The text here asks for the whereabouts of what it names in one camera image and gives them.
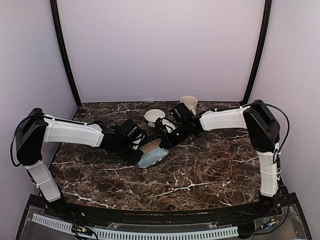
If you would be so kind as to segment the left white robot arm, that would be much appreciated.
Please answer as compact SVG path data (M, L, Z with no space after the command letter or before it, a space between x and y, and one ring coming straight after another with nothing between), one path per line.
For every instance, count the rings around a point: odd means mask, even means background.
M51 210L58 217L67 218L71 208L62 200L63 194L43 161L43 144L69 143L100 148L136 165L144 154L139 146L145 136L146 132L132 119L109 126L102 121L61 119L34 108L13 133L10 157L11 161L18 161L15 167L23 166L27 170L44 199L51 203Z

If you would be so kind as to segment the black checkered glasses case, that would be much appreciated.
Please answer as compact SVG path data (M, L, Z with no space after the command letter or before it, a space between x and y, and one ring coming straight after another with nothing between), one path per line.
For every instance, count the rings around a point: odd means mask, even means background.
M164 136L163 132L155 132L155 133L150 134L146 138L146 140L149 141L149 142L152 142L152 141L157 140L157 139L162 139L163 136Z

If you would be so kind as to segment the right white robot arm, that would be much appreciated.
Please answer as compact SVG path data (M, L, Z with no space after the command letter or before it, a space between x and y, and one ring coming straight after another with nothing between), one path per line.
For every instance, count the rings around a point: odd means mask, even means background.
M285 143L280 140L280 123L270 111L271 104L257 99L240 107L224 110L208 110L194 114L184 103L170 110L178 126L166 132L161 138L160 147L173 148L188 137L219 129L246 129L250 142L256 150L260 165L260 194L265 196L255 205L255 213L266 217L275 208L271 199L279 189L281 164L279 155Z

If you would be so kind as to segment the light blue cloth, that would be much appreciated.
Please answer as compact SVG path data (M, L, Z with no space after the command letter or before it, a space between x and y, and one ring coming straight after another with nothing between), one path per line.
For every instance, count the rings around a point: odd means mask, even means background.
M166 149L157 147L144 154L137 163L137 166L141 169L146 169L164 159L168 154L169 152Z

